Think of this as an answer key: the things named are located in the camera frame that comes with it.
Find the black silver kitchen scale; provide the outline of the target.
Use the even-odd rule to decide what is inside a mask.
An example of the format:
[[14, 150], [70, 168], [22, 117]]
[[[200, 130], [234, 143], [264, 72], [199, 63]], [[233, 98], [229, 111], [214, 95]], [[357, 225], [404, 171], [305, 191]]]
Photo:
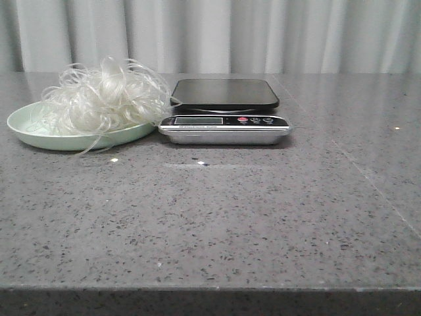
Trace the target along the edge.
[[261, 79], [183, 79], [159, 132], [175, 144], [272, 145], [291, 132], [280, 100]]

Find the pale green plate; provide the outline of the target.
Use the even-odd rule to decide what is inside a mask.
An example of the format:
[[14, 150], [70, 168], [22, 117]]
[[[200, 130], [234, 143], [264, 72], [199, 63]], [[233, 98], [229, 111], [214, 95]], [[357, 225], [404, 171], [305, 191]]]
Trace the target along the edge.
[[99, 137], [96, 135], [60, 135], [44, 126], [34, 126], [41, 119], [41, 103], [29, 104], [9, 115], [7, 124], [19, 140], [25, 144], [55, 151], [83, 151], [85, 149], [101, 149], [126, 144], [154, 131], [151, 124], [142, 124]]

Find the white pleated curtain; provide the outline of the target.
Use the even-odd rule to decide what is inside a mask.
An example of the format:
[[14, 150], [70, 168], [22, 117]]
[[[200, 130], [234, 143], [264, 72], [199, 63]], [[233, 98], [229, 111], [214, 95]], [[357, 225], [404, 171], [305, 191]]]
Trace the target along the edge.
[[418, 73], [419, 1], [2, 1], [1, 70]]

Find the white vermicelli noodle bundle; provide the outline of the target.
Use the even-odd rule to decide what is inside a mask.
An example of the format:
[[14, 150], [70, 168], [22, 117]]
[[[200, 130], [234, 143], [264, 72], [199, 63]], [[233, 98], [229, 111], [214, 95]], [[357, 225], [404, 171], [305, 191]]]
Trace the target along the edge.
[[56, 86], [45, 88], [38, 105], [40, 118], [29, 132], [44, 129], [60, 136], [92, 135], [89, 152], [107, 134], [140, 124], [156, 126], [171, 113], [170, 88], [157, 72], [135, 59], [105, 57], [99, 68], [68, 66]]

